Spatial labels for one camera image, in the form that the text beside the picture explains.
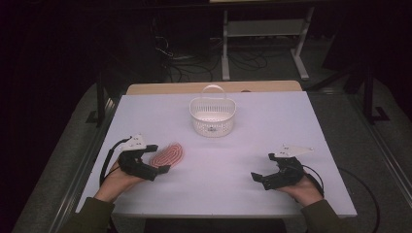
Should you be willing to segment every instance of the black cable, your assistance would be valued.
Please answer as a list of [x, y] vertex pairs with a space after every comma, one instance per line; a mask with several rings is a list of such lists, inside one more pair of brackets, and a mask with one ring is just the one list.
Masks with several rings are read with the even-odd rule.
[[186, 55], [186, 56], [180, 56], [180, 57], [173, 57], [170, 60], [175, 65], [177, 65], [178, 63], [181, 64], [183, 62], [188, 62], [188, 61], [192, 62], [192, 63], [189, 63], [191, 65], [198, 65], [198, 64], [207, 62], [209, 59], [203, 54], [195, 54], [195, 55]]
[[260, 52], [259, 55], [257, 55], [257, 56], [262, 56], [262, 57], [268, 58], [268, 57], [280, 56], [280, 55], [283, 55], [283, 54], [285, 54], [285, 53], [287, 53], [287, 52], [290, 52], [289, 49], [285, 49], [285, 50], [280, 51], [280, 52], [277, 52], [277, 53], [275, 53], [275, 54], [267, 55], [267, 52], [268, 52], [269, 50], [272, 50], [272, 48], [274, 48], [275, 45], [277, 45], [277, 44], [275, 43], [275, 38], [273, 38], [273, 39], [270, 40], [270, 41], [271, 41], [270, 45], [269, 45], [268, 47], [261, 48], [261, 52]]
[[[245, 60], [245, 61], [254, 61], [256, 64], [257, 64], [257, 67], [259, 68], [259, 69], [261, 69], [261, 68], [264, 68], [264, 67], [267, 67], [267, 59], [264, 57], [264, 56], [262, 56], [262, 55], [255, 55], [255, 54], [253, 54], [252, 52], [238, 52], [238, 54], [239, 54], [239, 56], [243, 59], [243, 60]], [[259, 62], [258, 62], [258, 59], [262, 59], [263, 60], [263, 65], [261, 65]]]
[[[175, 70], [177, 70], [177, 71], [179, 72], [179, 79], [176, 81], [176, 83], [180, 83], [180, 82], [182, 81], [182, 76], [188, 77], [188, 75], [183, 74], [183, 73], [182, 73], [182, 70], [179, 69], [178, 67], [176, 67], [175, 65], [170, 65], [170, 68], [174, 68]], [[173, 83], [172, 77], [173, 77], [173, 74], [172, 74], [172, 71], [170, 71], [170, 80], [171, 80], [171, 83]]]
[[167, 65], [166, 65], [166, 72], [167, 72], [167, 75], [169, 76], [169, 78], [170, 78], [170, 82], [171, 83], [173, 83], [174, 81], [173, 81], [173, 74], [172, 74], [172, 69], [171, 69], [172, 67], [169, 65], [169, 63], [167, 63]]
[[[213, 81], [213, 78], [214, 78], [212, 71], [216, 69], [216, 67], [217, 67], [218, 64], [219, 64], [220, 59], [218, 58], [218, 59], [216, 60], [215, 64], [212, 66], [212, 68], [207, 68], [207, 67], [205, 67], [205, 66], [199, 65], [199, 64], [204, 63], [204, 62], [206, 62], [206, 61], [207, 61], [207, 60], [203, 60], [203, 61], [198, 61], [198, 62], [193, 62], [193, 63], [187, 63], [187, 64], [185, 64], [185, 63], [182, 64], [182, 63], [173, 62], [173, 64], [171, 64], [170, 67], [176, 69], [176, 70], [179, 72], [180, 78], [179, 78], [179, 80], [178, 80], [178, 83], [180, 82], [181, 77], [182, 77], [182, 75], [183, 75], [182, 71], [187, 72], [187, 73], [190, 73], [190, 74], [204, 74], [204, 73], [209, 73], [209, 75], [210, 75], [210, 82], [212, 82], [212, 81]], [[203, 71], [191, 71], [191, 70], [189, 70], [189, 69], [184, 69], [184, 68], [182, 68], [182, 67], [200, 68], [200, 69], [202, 69]]]
[[113, 152], [115, 151], [116, 147], [117, 147], [118, 145], [122, 144], [122, 143], [127, 142], [130, 138], [128, 138], [128, 139], [122, 139], [122, 140], [118, 141], [118, 142], [109, 150], [109, 152], [108, 152], [108, 154], [107, 154], [107, 156], [106, 156], [106, 160], [104, 161], [104, 164], [103, 164], [103, 167], [102, 167], [102, 171], [100, 172], [100, 180], [99, 180], [100, 186], [103, 184], [103, 182], [104, 182], [104, 180], [105, 180], [105, 178], [106, 178], [106, 176], [105, 176], [105, 175], [106, 175], [106, 170], [107, 170], [107, 167], [109, 166], [109, 162], [110, 162], [110, 160], [112, 159], [112, 155], [113, 155]]
[[[254, 66], [254, 65], [248, 64], [248, 63], [246, 63], [246, 62], [242, 62], [242, 61], [236, 59], [236, 58], [235, 58], [234, 56], [232, 56], [232, 55], [229, 55], [229, 54], [228, 54], [227, 57], [228, 57], [229, 60], [233, 63], [233, 65], [237, 66], [237, 68], [239, 68], [239, 69], [241, 69], [241, 70], [245, 70], [245, 71], [256, 71], [256, 70], [260, 69], [258, 66]], [[244, 66], [248, 66], [248, 67], [250, 67], [251, 69], [243, 68], [243, 67], [241, 67], [239, 64], [242, 64], [242, 65], [244, 65]]]
[[312, 172], [314, 172], [314, 173], [316, 174], [316, 176], [318, 176], [319, 180], [321, 181], [321, 188], [322, 188], [322, 190], [325, 190], [324, 181], [322, 180], [321, 176], [320, 176], [314, 169], [312, 169], [311, 167], [308, 167], [308, 166], [306, 166], [306, 165], [302, 165], [302, 167], [305, 167], [305, 168], [311, 170]]
[[[249, 40], [249, 48], [252, 48], [254, 46], [254, 44], [252, 43], [252, 40]], [[256, 59], [258, 59], [258, 58], [263, 58], [264, 59], [264, 57], [263, 57], [263, 55], [264, 55], [264, 53], [265, 53], [265, 50], [263, 50], [263, 48], [261, 48], [261, 50], [257, 53], [257, 54], [254, 54], [252, 51], [248, 51], [247, 53], [249, 53], [249, 54], [251, 54], [252, 56], [253, 56], [253, 58], [248, 58], [248, 59], [245, 59], [244, 58], [244, 60], [246, 60], [246, 61], [250, 61], [250, 60], [256, 60]]]
[[242, 59], [244, 59], [245, 61], [252, 61], [252, 60], [256, 60], [256, 59], [258, 59], [258, 58], [261, 57], [260, 54], [254, 54], [254, 53], [251, 52], [251, 51], [238, 51], [237, 53], [238, 53], [239, 56], [241, 56]]
[[[198, 55], [194, 55], [193, 57], [188, 57], [185, 59], [172, 59], [172, 62], [174, 65], [182, 65], [182, 66], [187, 66], [187, 65], [200, 65], [202, 63], [206, 63], [209, 62], [210, 58], [209, 56], [203, 55], [203, 54], [198, 54]], [[213, 67], [211, 68], [211, 70], [215, 69], [215, 67], [217, 66], [217, 64], [215, 63], [213, 65]]]
[[361, 183], [364, 188], [366, 188], [367, 192], [369, 193], [370, 197], [373, 200], [373, 204], [375, 205], [375, 209], [376, 209], [376, 221], [375, 221], [375, 227], [372, 230], [372, 233], [375, 233], [378, 231], [379, 225], [381, 223], [381, 211], [380, 211], [380, 207], [379, 207], [379, 203], [375, 197], [375, 195], [373, 194], [373, 192], [370, 190], [370, 188], [366, 185], [366, 183], [364, 181], [362, 181], [359, 177], [357, 177], [355, 174], [349, 172], [348, 170], [341, 168], [341, 167], [337, 167], [339, 170], [347, 173], [348, 175], [350, 175], [351, 177], [355, 178], [355, 180], [357, 180], [359, 183]]
[[[103, 184], [103, 182], [104, 182], [104, 180], [106, 180], [107, 176], [109, 176], [109, 175], [112, 174], [114, 171], [116, 171], [117, 169], [119, 169], [120, 166], [117, 167], [117, 168], [115, 168], [115, 169], [113, 169], [112, 171], [110, 171], [110, 172], [107, 174], [107, 176], [105, 176], [107, 167], [109, 166], [109, 162], [110, 162], [110, 160], [112, 159], [113, 152], [115, 151], [116, 147], [117, 147], [118, 145], [122, 144], [122, 143], [127, 142], [130, 138], [122, 139], [122, 140], [118, 141], [118, 142], [109, 150], [109, 152], [108, 152], [108, 154], [107, 154], [107, 156], [106, 156], [106, 160], [104, 161], [104, 164], [103, 164], [103, 167], [102, 167], [102, 171], [101, 171], [101, 173], [100, 173], [99, 186], [101, 186], [101, 185]], [[118, 230], [116, 229], [116, 226], [115, 226], [115, 224], [113, 223], [113, 219], [112, 219], [111, 216], [110, 216], [109, 224], [110, 224], [110, 229], [108, 229], [108, 232], [118, 233]]]

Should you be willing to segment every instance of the plastic basket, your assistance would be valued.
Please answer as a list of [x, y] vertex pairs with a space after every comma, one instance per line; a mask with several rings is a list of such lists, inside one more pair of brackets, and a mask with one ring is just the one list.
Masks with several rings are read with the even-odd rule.
[[[221, 90], [224, 98], [204, 97], [205, 90], [209, 88]], [[233, 129], [236, 103], [228, 99], [223, 88], [216, 84], [204, 87], [201, 96], [190, 101], [189, 108], [194, 130], [202, 136], [223, 137]]]

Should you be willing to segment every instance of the green sleeve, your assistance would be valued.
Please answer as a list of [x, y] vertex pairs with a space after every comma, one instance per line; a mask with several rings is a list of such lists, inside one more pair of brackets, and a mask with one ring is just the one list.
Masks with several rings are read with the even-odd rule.
[[78, 214], [72, 216], [58, 233], [106, 233], [115, 205], [87, 197]]
[[327, 200], [309, 205], [302, 210], [309, 233], [352, 233], [355, 229], [339, 218]]

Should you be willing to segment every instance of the human hand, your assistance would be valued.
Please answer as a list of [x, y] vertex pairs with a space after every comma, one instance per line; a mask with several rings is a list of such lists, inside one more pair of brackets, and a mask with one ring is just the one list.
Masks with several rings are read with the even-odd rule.
[[303, 176], [300, 182], [295, 185], [280, 187], [276, 190], [288, 193], [289, 196], [294, 198], [303, 207], [324, 199], [319, 190], [306, 176]]
[[135, 184], [143, 181], [144, 179], [142, 178], [125, 174], [116, 161], [110, 169], [109, 175], [94, 195], [94, 198], [104, 202], [113, 203], [122, 193]]

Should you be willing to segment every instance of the dark floor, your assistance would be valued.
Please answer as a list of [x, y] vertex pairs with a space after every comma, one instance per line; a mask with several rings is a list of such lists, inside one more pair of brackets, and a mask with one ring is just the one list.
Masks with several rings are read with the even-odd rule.
[[[330, 39], [307, 40], [301, 57], [310, 79], [302, 81], [289, 53], [289, 47], [295, 43], [293, 38], [232, 41], [229, 44], [231, 80], [296, 80], [303, 88], [310, 87], [335, 73], [322, 68], [330, 42]], [[204, 57], [175, 52], [176, 57], [172, 61], [174, 68], [170, 69], [172, 75], [167, 78], [167, 82], [221, 81], [219, 40], [212, 41], [212, 45], [216, 49], [206, 60]], [[346, 94], [343, 91], [346, 79], [343, 77], [308, 94], [359, 214], [347, 220], [359, 232], [371, 232], [377, 220], [377, 232], [410, 232], [412, 210], [408, 178], [412, 177], [409, 155], [412, 152], [409, 143], [412, 139], [412, 124], [388, 89], [375, 81], [374, 106], [382, 107], [391, 120], [370, 125], [361, 114], [362, 89], [357, 94]], [[85, 123], [88, 114], [96, 109], [95, 101], [95, 87], [92, 86], [73, 113], [14, 232], [27, 232], [28, 228], [30, 232], [52, 232], [54, 226], [64, 221], [64, 217], [55, 216], [64, 214], [59, 210], [62, 204], [68, 205], [70, 195], [67, 194], [67, 186], [73, 185], [73, 178], [78, 176], [79, 161], [90, 150], [93, 138], [99, 135], [94, 124]], [[52, 174], [57, 171], [67, 176], [55, 179]], [[371, 193], [360, 181], [367, 185]], [[50, 197], [48, 205], [44, 204], [46, 195]], [[73, 208], [66, 210], [70, 214]], [[115, 216], [119, 232], [143, 232], [144, 222], [143, 219]], [[305, 231], [302, 218], [289, 218], [285, 222], [288, 232]]]

